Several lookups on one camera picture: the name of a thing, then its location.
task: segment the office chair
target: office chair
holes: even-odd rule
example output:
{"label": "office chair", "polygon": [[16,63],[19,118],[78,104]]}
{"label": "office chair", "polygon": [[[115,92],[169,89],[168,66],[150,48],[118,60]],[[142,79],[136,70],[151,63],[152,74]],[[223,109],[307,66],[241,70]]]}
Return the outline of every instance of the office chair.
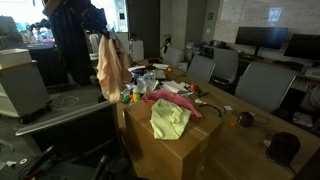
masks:
{"label": "office chair", "polygon": [[235,96],[267,112],[277,110],[290,88],[296,72],[259,62],[247,67]]}
{"label": "office chair", "polygon": [[188,69],[188,73],[192,76],[209,82],[216,63],[207,57],[195,55]]}
{"label": "office chair", "polygon": [[181,58],[182,50],[169,46],[166,54],[163,57],[163,62],[168,64],[170,67],[177,68]]}
{"label": "office chair", "polygon": [[221,84],[232,84],[238,70],[238,52],[220,48],[213,49],[213,60],[216,62],[212,72],[213,80]]}

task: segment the computer monitor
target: computer monitor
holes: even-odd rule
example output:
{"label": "computer monitor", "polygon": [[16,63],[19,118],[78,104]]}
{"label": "computer monitor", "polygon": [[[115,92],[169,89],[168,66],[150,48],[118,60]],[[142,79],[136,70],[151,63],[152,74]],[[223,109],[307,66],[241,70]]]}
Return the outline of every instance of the computer monitor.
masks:
{"label": "computer monitor", "polygon": [[255,46],[257,57],[260,47],[280,49],[287,35],[288,28],[279,27],[239,27],[236,44]]}
{"label": "computer monitor", "polygon": [[309,59],[320,63],[320,35],[293,34],[285,56]]}

